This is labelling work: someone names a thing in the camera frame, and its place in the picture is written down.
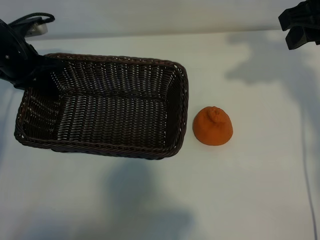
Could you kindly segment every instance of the white surface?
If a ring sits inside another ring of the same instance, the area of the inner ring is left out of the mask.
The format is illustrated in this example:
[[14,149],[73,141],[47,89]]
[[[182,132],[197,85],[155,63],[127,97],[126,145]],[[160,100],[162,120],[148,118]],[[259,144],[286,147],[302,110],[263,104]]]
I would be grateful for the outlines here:
[[[285,35],[33,41],[41,54],[181,63],[187,131],[180,152],[160,161],[22,146],[13,134],[23,93],[0,81],[0,239],[312,240],[302,133],[320,223],[320,49],[289,51]],[[223,146],[193,135],[193,118],[206,106],[232,120],[234,135]]]
[[56,17],[51,37],[211,33],[280,29],[278,16],[301,0],[1,0],[11,22],[34,12]]

